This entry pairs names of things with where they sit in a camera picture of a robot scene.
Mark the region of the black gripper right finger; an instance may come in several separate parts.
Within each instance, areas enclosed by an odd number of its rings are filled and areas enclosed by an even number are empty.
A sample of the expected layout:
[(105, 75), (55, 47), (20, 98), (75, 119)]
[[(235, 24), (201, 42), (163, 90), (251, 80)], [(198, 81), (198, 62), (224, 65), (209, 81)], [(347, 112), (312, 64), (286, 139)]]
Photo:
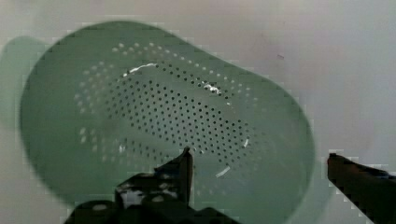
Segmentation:
[(331, 153), (328, 179), (374, 224), (395, 224), (395, 176)]

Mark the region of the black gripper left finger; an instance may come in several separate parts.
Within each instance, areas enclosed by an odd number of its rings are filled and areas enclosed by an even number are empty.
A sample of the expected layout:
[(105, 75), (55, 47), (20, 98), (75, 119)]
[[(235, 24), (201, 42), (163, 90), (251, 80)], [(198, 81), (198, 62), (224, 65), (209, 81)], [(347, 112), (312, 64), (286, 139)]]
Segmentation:
[(189, 203), (193, 177), (193, 156), (191, 149), (183, 151), (156, 167), (152, 173), (139, 173), (115, 187), (115, 202), (121, 208), (141, 205), (150, 198), (170, 198)]

